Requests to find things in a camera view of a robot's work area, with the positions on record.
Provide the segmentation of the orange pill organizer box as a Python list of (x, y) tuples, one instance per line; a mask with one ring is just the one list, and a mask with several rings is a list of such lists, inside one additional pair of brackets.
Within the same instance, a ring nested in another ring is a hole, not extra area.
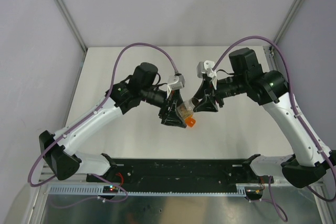
[(186, 117), (184, 119), (184, 122), (188, 127), (193, 127), (196, 124), (196, 120), (193, 118), (192, 115)]

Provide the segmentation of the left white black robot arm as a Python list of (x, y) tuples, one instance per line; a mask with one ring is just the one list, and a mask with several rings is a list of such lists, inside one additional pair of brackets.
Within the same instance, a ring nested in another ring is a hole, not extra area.
[(169, 77), (167, 90), (160, 89), (154, 80), (158, 68), (147, 62), (138, 65), (133, 74), (108, 90), (101, 101), (73, 124), (54, 134), (44, 131), (39, 136), (41, 153), (58, 180), (74, 174), (96, 174), (104, 181), (116, 177), (115, 163), (107, 154), (92, 155), (78, 151), (79, 147), (106, 124), (125, 115), (142, 101), (158, 107), (161, 124), (186, 128), (177, 108), (183, 100), (180, 90), (185, 86), (182, 74)]

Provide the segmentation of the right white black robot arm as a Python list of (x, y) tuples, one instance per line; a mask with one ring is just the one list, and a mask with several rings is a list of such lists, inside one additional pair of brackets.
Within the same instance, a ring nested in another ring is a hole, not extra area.
[(198, 104), (193, 111), (218, 112), (225, 98), (245, 93), (275, 120), (293, 154), (255, 155), (243, 168), (243, 178), (253, 183), (261, 176), (281, 177), (297, 188), (317, 182), (335, 166), (335, 151), (327, 147), (304, 121), (284, 76), (276, 70), (264, 72), (255, 51), (249, 48), (231, 52), (229, 60), (233, 74), (224, 79), (217, 78), (213, 61), (199, 62), (197, 76), (202, 79), (202, 84), (194, 95)]

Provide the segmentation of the clear pill bottle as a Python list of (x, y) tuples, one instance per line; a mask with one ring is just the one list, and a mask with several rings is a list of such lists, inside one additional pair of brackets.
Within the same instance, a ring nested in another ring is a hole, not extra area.
[(185, 119), (186, 117), (194, 114), (194, 108), (190, 106), (189, 99), (185, 100), (180, 106), (177, 107), (176, 111), (178, 115)]

